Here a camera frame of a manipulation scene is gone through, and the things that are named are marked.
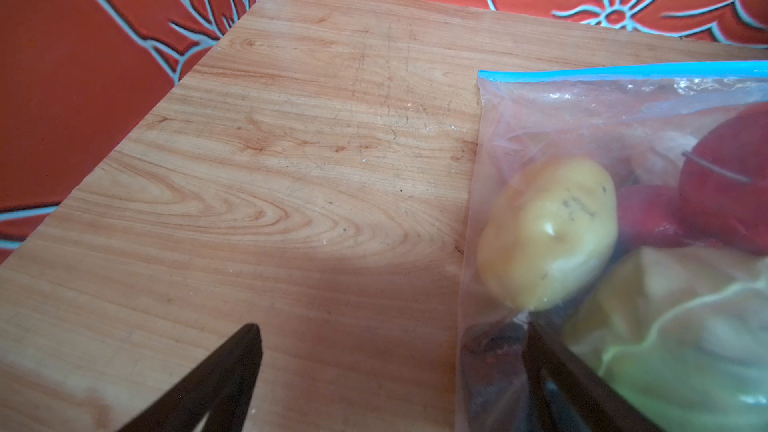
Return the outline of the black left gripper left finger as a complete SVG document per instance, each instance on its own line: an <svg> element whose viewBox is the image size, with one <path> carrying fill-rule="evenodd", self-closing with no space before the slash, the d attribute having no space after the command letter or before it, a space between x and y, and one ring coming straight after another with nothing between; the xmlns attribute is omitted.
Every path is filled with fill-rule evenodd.
<svg viewBox="0 0 768 432"><path fill-rule="evenodd" d="M241 431L263 358L260 328L247 323L123 431Z"/></svg>

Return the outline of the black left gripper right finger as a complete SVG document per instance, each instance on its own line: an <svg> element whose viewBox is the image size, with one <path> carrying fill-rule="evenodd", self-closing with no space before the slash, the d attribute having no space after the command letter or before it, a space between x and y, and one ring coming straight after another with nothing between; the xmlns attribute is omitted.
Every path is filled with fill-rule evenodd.
<svg viewBox="0 0 768 432"><path fill-rule="evenodd" d="M545 431L559 429L546 394L550 381L592 431L658 431L660 427L607 385L558 336L544 325L527 328L522 359L539 423Z"/></svg>

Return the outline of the dark avocado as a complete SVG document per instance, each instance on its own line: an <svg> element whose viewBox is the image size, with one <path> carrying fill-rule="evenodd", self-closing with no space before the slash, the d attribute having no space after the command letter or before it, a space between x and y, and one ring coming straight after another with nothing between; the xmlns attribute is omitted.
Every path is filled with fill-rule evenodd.
<svg viewBox="0 0 768 432"><path fill-rule="evenodd" d="M522 350L526 328L514 321L466 328L457 352L457 431L525 431L529 387Z"/></svg>

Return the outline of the yellow potato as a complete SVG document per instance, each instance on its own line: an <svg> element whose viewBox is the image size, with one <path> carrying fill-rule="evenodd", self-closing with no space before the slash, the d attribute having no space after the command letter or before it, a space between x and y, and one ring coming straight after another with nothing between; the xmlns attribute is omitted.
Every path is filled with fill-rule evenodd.
<svg viewBox="0 0 768 432"><path fill-rule="evenodd" d="M477 247L489 293L516 310L540 311L586 287L618 238L609 172L584 157L526 167L503 189Z"/></svg>

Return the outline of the green cabbage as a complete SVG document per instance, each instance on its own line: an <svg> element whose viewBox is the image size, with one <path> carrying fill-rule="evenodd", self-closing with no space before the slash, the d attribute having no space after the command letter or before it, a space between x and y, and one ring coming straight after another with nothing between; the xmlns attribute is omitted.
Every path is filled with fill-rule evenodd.
<svg viewBox="0 0 768 432"><path fill-rule="evenodd" d="M767 260L641 247L565 323L568 347L667 431L767 428Z"/></svg>

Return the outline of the clear zip top bag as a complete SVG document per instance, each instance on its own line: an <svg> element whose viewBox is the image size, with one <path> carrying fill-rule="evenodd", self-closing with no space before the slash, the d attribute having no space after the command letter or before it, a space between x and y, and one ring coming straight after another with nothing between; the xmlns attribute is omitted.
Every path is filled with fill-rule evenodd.
<svg viewBox="0 0 768 432"><path fill-rule="evenodd" d="M459 431L767 427L767 64L478 75Z"/></svg>

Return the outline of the red fruit front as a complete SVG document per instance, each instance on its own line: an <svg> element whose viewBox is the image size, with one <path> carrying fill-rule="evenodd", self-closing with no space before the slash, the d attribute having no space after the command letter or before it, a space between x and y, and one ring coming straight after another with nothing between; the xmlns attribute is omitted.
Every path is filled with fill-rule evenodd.
<svg viewBox="0 0 768 432"><path fill-rule="evenodd" d="M682 213L698 233L767 253L767 104L722 122L684 154Z"/></svg>

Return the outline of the red fruit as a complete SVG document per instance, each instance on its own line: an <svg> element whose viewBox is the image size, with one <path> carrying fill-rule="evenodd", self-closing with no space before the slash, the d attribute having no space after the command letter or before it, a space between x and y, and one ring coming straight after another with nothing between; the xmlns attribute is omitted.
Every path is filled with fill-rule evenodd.
<svg viewBox="0 0 768 432"><path fill-rule="evenodd" d="M767 253L767 104L722 122L684 154L682 213L698 233Z"/></svg>
<svg viewBox="0 0 768 432"><path fill-rule="evenodd" d="M633 185L617 193L618 238L626 249L683 247L692 242L678 189L669 185Z"/></svg>

